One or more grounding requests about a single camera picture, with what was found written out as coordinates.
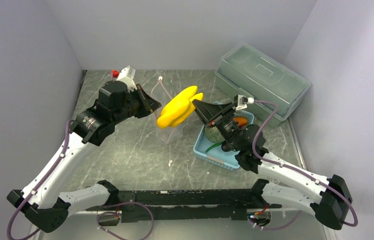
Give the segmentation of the netted green melon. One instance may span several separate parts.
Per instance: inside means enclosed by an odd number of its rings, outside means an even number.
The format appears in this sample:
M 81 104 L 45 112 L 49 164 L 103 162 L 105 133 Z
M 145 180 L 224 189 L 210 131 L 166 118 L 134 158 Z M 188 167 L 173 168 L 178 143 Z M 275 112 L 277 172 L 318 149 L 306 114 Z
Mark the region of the netted green melon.
M 225 140 L 220 131 L 216 127 L 206 126 L 204 128 L 204 136 L 207 138 L 208 141 L 214 144 L 222 143 Z

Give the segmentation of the orange mango fruit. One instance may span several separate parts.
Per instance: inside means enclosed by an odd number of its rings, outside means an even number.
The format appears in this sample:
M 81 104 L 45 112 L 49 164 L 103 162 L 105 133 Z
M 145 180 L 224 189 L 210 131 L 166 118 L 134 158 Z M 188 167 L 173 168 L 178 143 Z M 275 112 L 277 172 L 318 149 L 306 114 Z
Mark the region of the orange mango fruit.
M 239 128 L 243 128 L 248 125 L 248 120 L 245 117 L 234 117 L 233 121 L 237 123 Z

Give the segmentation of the yellow banana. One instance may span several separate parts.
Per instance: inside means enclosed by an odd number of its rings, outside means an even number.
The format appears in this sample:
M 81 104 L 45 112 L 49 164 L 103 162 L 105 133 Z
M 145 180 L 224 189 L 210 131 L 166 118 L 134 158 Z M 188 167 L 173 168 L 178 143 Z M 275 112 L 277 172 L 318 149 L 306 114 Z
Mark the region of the yellow banana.
M 204 98 L 204 94 L 197 93 L 197 90 L 198 87 L 192 85 L 175 96 L 161 111 L 157 126 L 161 129 L 174 128 L 183 123 L 195 110 L 193 100 L 201 101 Z
M 202 100 L 203 93 L 196 93 L 194 95 L 187 93 L 179 93 L 167 106 L 166 112 L 170 118 L 168 122 L 169 127 L 177 127 L 183 123 L 187 117 L 195 110 L 192 104 L 193 100 Z

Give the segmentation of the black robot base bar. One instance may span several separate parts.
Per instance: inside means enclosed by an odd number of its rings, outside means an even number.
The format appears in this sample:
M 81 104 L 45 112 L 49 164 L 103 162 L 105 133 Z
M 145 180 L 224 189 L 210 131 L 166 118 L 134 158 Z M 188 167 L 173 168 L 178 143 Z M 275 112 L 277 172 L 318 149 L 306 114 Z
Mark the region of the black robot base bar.
M 252 198 L 249 189 L 121 190 L 116 207 L 93 206 L 88 211 L 118 210 L 123 223 L 149 220 L 231 219 L 245 221 L 249 215 L 281 205 Z

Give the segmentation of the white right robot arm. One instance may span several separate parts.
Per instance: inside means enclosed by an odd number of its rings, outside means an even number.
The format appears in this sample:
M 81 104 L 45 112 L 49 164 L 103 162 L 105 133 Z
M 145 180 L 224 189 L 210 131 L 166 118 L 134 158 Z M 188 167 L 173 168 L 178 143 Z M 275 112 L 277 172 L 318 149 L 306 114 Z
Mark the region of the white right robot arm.
M 356 227 L 358 216 L 352 206 L 352 196 L 345 180 L 327 177 L 299 168 L 281 159 L 264 147 L 263 128 L 274 116 L 272 112 L 261 124 L 239 127 L 234 113 L 258 103 L 252 97 L 238 95 L 233 103 L 215 104 L 193 100 L 195 112 L 206 127 L 217 128 L 224 144 L 237 152 L 240 167 L 255 174 L 275 178 L 284 183 L 276 186 L 266 179 L 258 179 L 250 189 L 250 201 L 257 208 L 270 204 L 284 205 L 314 216 L 333 230 L 344 225 Z

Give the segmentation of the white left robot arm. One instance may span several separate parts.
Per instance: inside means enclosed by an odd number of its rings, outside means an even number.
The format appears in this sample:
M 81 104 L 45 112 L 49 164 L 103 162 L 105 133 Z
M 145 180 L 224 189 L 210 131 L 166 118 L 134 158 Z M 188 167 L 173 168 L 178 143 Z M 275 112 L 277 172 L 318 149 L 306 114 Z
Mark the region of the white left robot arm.
M 114 133 L 117 124 L 130 117 L 147 117 L 161 107 L 139 84 L 119 80 L 105 83 L 93 106 L 67 123 L 65 138 L 52 159 L 23 189 L 14 189 L 7 200 L 39 230 L 50 233 L 76 212 L 95 206 L 114 209 L 117 187 L 106 180 L 72 192 L 63 191 L 78 165 Z

